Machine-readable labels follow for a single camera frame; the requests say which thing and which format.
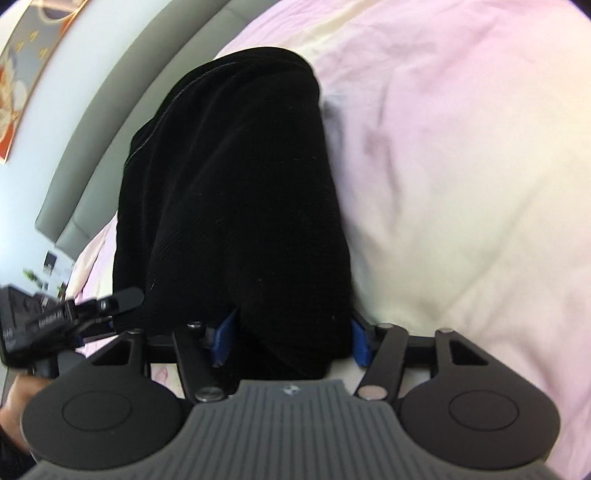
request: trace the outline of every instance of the black device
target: black device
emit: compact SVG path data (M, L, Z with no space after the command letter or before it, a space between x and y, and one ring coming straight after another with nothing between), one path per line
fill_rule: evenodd
M340 381L244 380L230 396L202 323L121 334L25 409L40 461L25 478L557 479L544 459L560 420L540 390L452 330L353 325L371 354L354 395ZM173 361L185 400L150 380L150 363ZM431 380L399 399L417 365Z
M100 300L76 305L67 300L51 308L12 287L0 288L0 359L7 367L35 370L64 350L82 345L82 332L92 325L108 322L112 315L138 307L144 294L128 288ZM57 371L45 376L55 377Z

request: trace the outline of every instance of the logo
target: logo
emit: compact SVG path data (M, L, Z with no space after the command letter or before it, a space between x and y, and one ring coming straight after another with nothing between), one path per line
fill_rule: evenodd
M283 393L285 395L289 395L290 397L297 395L300 390L301 388L294 384L283 387Z
M52 323L57 322L58 320L62 320L64 318L63 313L60 311L52 313L51 315L48 315L47 317L43 317L42 319L39 319L38 324L39 324L39 328L45 328L49 325L51 325Z

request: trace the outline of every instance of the gray ribbed plate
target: gray ribbed plate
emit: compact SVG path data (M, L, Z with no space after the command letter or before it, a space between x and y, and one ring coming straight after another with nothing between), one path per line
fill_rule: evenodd
M69 471L40 463L34 479L558 480L542 461L504 472L445 463L404 433L391 408L339 380L242 382L230 400L196 406L158 453L121 469Z

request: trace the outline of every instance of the pink bedsheet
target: pink bedsheet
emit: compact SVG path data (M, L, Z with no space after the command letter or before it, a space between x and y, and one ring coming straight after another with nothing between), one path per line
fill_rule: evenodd
M282 0L221 52L313 65L359 308L547 392L568 480L591 471L589 45L567 0Z
M83 297L92 298L99 294L99 280L105 276L105 267L109 262L112 263L112 257L115 255L116 226L117 216L115 215L80 254L68 283L67 297L76 298L79 301Z

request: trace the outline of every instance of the gray headboard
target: gray headboard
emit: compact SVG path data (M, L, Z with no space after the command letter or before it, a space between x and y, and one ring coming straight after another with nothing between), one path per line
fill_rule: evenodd
M276 2L171 0L91 101L51 180L37 230L76 259L117 210L123 164L135 132L185 73L213 59ZM105 110L105 98L120 107L117 112Z

